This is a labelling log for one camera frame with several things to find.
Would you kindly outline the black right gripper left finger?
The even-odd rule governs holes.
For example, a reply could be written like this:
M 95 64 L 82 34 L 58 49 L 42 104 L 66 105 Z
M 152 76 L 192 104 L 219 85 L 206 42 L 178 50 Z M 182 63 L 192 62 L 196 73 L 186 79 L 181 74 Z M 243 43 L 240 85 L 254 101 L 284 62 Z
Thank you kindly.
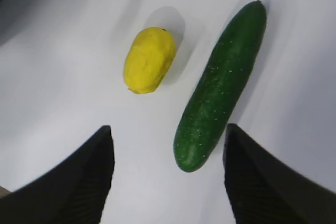
M 52 170 L 2 197 L 1 223 L 100 223 L 114 164 L 104 125 Z

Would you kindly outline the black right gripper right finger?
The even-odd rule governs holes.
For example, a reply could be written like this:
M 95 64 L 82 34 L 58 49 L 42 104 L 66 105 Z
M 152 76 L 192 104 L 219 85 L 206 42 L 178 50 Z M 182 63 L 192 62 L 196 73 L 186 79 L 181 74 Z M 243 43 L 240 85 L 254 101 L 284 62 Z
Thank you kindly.
M 236 223 L 335 223 L 335 193 L 299 174 L 230 123 L 224 185 Z

